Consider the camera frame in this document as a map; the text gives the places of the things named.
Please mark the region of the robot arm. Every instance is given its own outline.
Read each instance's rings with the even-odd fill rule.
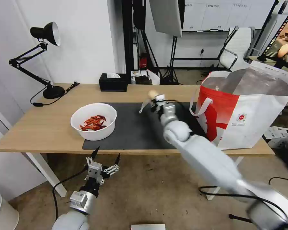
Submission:
[[[87,157],[87,165],[85,166],[88,174],[85,177],[85,185],[80,187],[79,192],[74,191],[70,196],[70,208],[72,211],[59,216],[55,221],[52,230],[88,230],[87,216],[91,215],[95,208],[95,202],[99,195],[99,187],[103,185],[105,180],[119,171],[118,155],[115,164],[111,167],[104,166],[94,162],[98,149],[92,153],[91,157]]]
[[[233,160],[202,136],[190,135],[189,126],[175,116],[175,105],[165,101],[164,95],[149,93],[152,111],[159,115],[164,127],[164,138],[179,150],[181,156],[210,184],[217,185],[229,194],[256,196],[268,200],[251,201],[247,215],[259,229],[282,229],[288,226],[288,199],[262,183],[245,181]]]

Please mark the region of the monitor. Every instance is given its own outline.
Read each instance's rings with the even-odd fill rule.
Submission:
[[[276,61],[275,67],[288,68],[288,16],[261,56]]]

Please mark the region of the wooden desk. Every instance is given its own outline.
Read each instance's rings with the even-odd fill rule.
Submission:
[[[69,84],[58,84],[64,88]],[[72,114],[80,107],[96,102],[143,102],[149,90],[166,94],[166,98],[189,102],[199,93],[199,86],[175,85],[129,85],[127,92],[101,92],[97,84],[80,84],[52,105],[32,107],[0,140],[0,152],[25,152],[52,185],[59,182],[40,153],[83,153],[83,138],[70,126]],[[99,150],[99,154],[171,155],[171,150]],[[260,139],[251,149],[226,150],[231,156],[273,156],[274,152]],[[65,196],[66,190],[58,186],[57,191]]]

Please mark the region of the whiteboard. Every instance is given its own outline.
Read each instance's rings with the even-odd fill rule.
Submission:
[[[261,29],[275,0],[185,0],[183,31]]]

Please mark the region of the bag handle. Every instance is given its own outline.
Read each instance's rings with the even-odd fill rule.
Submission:
[[[191,98],[191,101],[190,101],[189,111],[190,111],[190,113],[191,113],[193,116],[198,117],[199,115],[202,115],[202,114],[206,111],[206,109],[208,108],[208,106],[209,106],[210,103],[212,103],[212,102],[213,102],[213,100],[207,97],[207,98],[205,99],[204,103],[202,104],[202,107],[201,107],[200,110],[198,111],[198,113],[194,113],[194,112],[192,111],[192,106],[193,106],[193,103],[194,103],[194,96],[193,96],[193,97]]]

